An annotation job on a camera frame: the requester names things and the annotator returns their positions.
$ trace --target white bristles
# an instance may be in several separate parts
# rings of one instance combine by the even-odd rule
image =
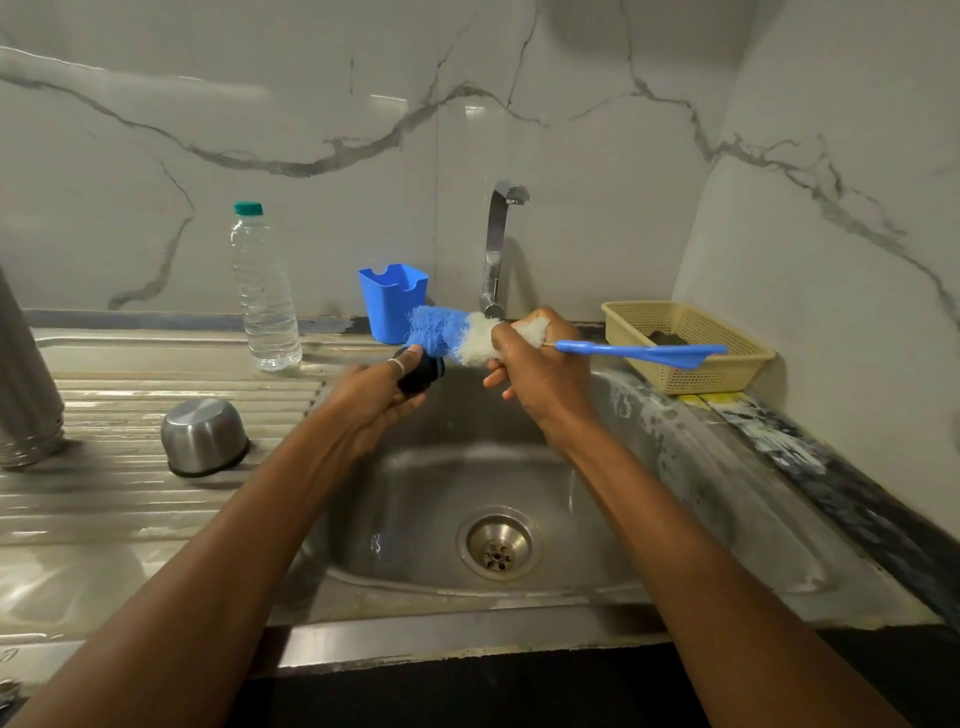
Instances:
[[[460,346],[453,352],[453,357],[467,366],[486,364],[488,359],[500,358],[493,347],[491,334],[493,327],[502,323],[499,319],[488,319],[480,312],[469,314],[467,316],[467,331],[464,333]],[[549,326],[550,320],[539,316],[533,321],[517,324],[514,328],[531,346],[541,347]]]

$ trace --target blue brush handle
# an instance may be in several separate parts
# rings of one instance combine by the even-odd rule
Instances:
[[[610,344],[594,344],[592,341],[572,341],[564,339],[554,344],[558,352],[580,354],[604,354],[605,356],[626,356],[629,359],[642,359],[656,364],[665,364],[678,369],[696,369],[712,353],[727,353],[722,344],[688,344],[677,347],[615,347]]]

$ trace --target beige plastic basket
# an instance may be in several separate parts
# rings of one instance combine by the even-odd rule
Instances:
[[[686,303],[616,301],[604,303],[607,341],[617,346],[653,346],[654,331],[674,333],[688,344],[726,344],[726,354],[708,356],[699,369],[677,369],[627,359],[651,384],[668,395],[739,392],[777,353]]]

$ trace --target person's right hand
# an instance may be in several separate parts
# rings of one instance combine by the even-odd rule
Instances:
[[[523,321],[539,317],[550,321],[546,341],[580,338],[577,329],[552,308],[539,308]],[[582,425],[597,422],[588,398],[588,357],[558,352],[553,347],[532,347],[507,324],[493,329],[492,340],[502,361],[488,362],[492,374],[484,379],[484,386],[495,387],[509,380],[511,386],[503,399],[517,397],[552,447],[565,450]]]

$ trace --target hand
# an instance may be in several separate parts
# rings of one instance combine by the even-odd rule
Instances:
[[[423,349],[412,346],[397,359],[403,371],[413,372],[420,363]],[[407,399],[396,383],[403,372],[393,361],[373,366],[354,364],[340,376],[324,403],[317,408],[318,417],[332,416],[348,434],[348,460],[352,462],[370,452],[383,431],[406,417],[426,399],[420,393]]]
[[[552,308],[540,308],[523,321],[541,316],[550,320],[546,341],[580,338],[577,329]],[[558,352],[553,347],[532,347],[506,324],[493,329],[492,340],[502,362],[491,359],[487,363],[492,374],[484,379],[484,386],[495,387],[509,380],[511,386],[503,393],[503,399],[517,397],[551,447],[565,450],[580,425],[597,422],[588,397],[587,357]]]

